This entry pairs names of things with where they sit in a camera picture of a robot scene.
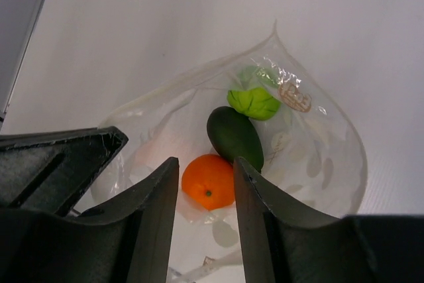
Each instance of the white surface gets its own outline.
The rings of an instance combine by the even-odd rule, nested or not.
[[[424,211],[422,0],[46,0],[2,133],[96,126],[200,63],[279,34],[368,155],[361,212]]]

